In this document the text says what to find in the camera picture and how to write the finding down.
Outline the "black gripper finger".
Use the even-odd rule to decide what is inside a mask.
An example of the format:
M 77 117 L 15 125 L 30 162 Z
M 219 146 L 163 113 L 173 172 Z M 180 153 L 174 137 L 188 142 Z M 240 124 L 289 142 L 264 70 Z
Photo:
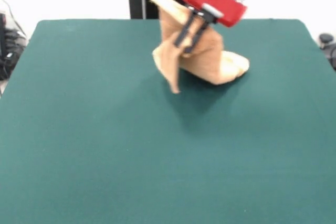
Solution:
M 189 28 L 191 26 L 191 24 L 193 23 L 196 15 L 198 14 L 198 11 L 194 8 L 194 7 L 189 7 L 190 15 L 188 17 L 187 22 L 184 24 L 181 32 L 179 33 L 178 37 L 176 38 L 175 42 L 174 42 L 174 46 L 175 47 L 179 47 L 181 45 L 181 43 L 183 42 L 183 40 L 185 39 L 185 37 L 188 34 Z
M 192 44 L 184 50 L 185 54 L 190 54 L 193 51 L 194 47 L 199 42 L 202 34 L 204 33 L 204 31 L 206 30 L 206 28 L 208 27 L 208 25 L 209 25 L 209 21 L 208 20 L 204 20 L 204 22 L 202 23 L 201 27 L 197 30 L 196 34 L 194 35 L 194 37 L 192 39 Z

